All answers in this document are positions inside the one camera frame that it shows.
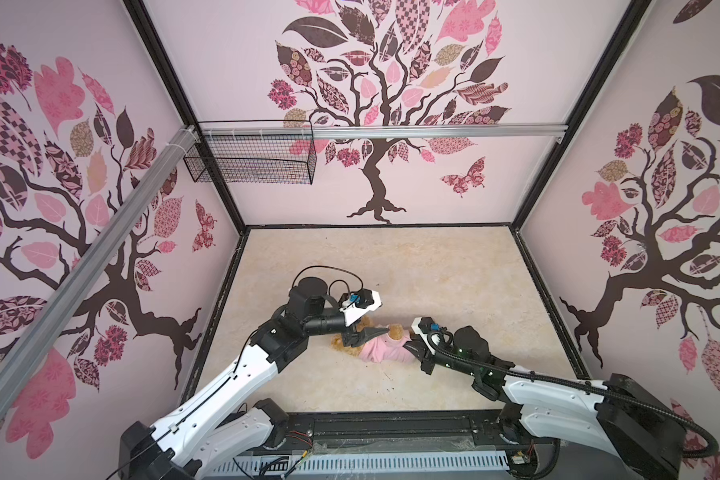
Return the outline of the pink knitted bear sweater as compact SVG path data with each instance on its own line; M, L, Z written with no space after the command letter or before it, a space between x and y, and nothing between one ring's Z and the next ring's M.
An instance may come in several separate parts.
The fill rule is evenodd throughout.
M405 344L409 340L410 335L407 331L404 331L399 339L395 339L387 333L363 345L359 353L359 359L371 363L385 361L412 363L415 356L405 348Z

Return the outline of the brown teddy bear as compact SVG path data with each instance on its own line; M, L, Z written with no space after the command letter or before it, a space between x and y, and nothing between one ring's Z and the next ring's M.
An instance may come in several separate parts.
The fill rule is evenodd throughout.
M340 334L333 337L331 347L364 362L382 363L385 361L412 363L415 357L405 349L405 344L411 340L411 332L401 324L376 325L369 317L364 316L356 324L361 332L366 328L388 328L383 335L368 340L359 347L345 346Z

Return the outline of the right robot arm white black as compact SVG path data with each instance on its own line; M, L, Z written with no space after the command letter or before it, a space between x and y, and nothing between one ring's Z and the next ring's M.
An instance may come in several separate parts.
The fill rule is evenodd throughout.
M454 332L418 317L405 345L425 373L443 367L468 375L473 390L503 403L498 429L508 442L551 438L619 458L644 479L676 479L686 430L673 411L628 376L606 381L540 374L490 352L471 326Z

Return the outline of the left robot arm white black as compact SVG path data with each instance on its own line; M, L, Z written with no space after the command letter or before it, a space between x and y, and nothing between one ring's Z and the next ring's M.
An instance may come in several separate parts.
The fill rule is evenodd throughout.
M288 415L273 400L240 406L307 348L312 336L338 334L360 347L386 334L363 328L362 318L382 305L366 288L334 299L316 277L298 281L286 304L257 327L239 356L215 379L175 410L147 426L135 422L121 435L114 479L202 479L225 460L252 448L279 446Z

